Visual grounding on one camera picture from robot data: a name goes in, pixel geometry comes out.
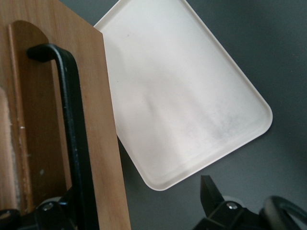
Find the wooden cabinet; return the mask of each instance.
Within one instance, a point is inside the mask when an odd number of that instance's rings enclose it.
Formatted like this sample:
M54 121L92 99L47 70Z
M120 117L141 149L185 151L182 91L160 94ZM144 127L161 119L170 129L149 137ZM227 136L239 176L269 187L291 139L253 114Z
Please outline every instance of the wooden cabinet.
M44 115L49 118L54 116L55 119L50 127L53 131L49 134L53 147L44 144L36 148L41 149L40 151L28 152L25 144L31 141L35 145L36 139L24 135L28 127L21 125L23 114L20 111L26 113L27 109L18 105L20 101L25 101L25 95L20 95L17 90L12 35L9 33L9 25L18 20L32 23L44 33L50 43L73 54L80 76L99 226L100 229L130 229L103 36L58 0L0 2L0 209L18 208L22 213L27 213L44 196L61 196L71 186L55 63L50 67L52 73L49 83L44 82L43 87L29 83L27 89L31 90L33 87L36 90L40 87L47 89L40 90L40 93L54 92L49 102L54 103L56 112L47 113L50 116ZM50 109L50 104L46 102L44 106L42 103L42 107L42 110ZM29 158L33 159L35 166L29 163ZM45 181L43 188L37 188L35 183L39 180L33 179L34 177Z

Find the wooden board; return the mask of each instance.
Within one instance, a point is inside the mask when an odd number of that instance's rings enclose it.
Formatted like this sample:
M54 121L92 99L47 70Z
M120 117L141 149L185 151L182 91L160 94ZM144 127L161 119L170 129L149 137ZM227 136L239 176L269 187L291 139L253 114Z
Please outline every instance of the wooden board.
M29 59L28 48L48 43L33 24L9 25L21 162L18 169L22 213L66 191L52 66Z
M12 152L6 150L6 156L18 151L19 136L15 94L12 83L13 71L10 59L8 25L25 20L37 26L54 43L70 51L77 62L82 90L82 100L89 152L91 158L95 197L100 229L130 229L128 206L118 152L117 136L113 118L107 77L103 38L100 32L70 11L57 0L2 0L0 2L0 87L8 99L10 111ZM56 104L59 117L62 152L65 152L65 135L59 98L57 72L54 72ZM0 168L5 161L0 161ZM67 160L64 161L66 184L70 187ZM19 188L11 183L3 183L16 172L10 169L0 175L0 194L6 202L0 203L0 209L20 207Z

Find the black clamp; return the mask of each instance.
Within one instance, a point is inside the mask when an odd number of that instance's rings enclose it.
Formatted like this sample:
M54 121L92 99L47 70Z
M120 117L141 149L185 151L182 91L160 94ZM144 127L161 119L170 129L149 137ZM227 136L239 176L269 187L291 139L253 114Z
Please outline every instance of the black clamp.
M225 201L210 176L201 177L206 218L194 230L300 230L290 215L307 225L307 213L290 201L271 196L259 215L235 201Z

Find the black metal handle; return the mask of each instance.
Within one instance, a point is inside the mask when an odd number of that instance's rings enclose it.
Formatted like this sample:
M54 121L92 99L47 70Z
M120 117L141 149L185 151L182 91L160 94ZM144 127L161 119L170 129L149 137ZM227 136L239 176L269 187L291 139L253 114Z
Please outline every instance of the black metal handle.
M41 44L29 48L27 55L30 59L40 62L53 59L56 61L77 226L79 230L98 230L98 215L76 61L70 52L54 44Z
M290 215L307 226L307 212L279 196L267 198L264 203L264 215L273 230L301 230Z

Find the screw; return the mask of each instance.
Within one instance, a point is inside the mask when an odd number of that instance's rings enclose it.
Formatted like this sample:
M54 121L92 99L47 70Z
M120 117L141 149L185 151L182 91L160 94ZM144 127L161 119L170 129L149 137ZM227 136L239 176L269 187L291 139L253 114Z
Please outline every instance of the screw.
M238 206L235 204L235 202L228 202L227 207L229 207L229 209L237 209Z
M48 210L50 210L50 209L52 209L52 208L53 208L53 204L52 204L52 203L45 204L45 205L42 207L42 209L43 209L44 211L48 211Z
M10 217L10 215L11 215L10 211L7 211L6 213L3 213L2 215L0 215L0 219L6 219Z

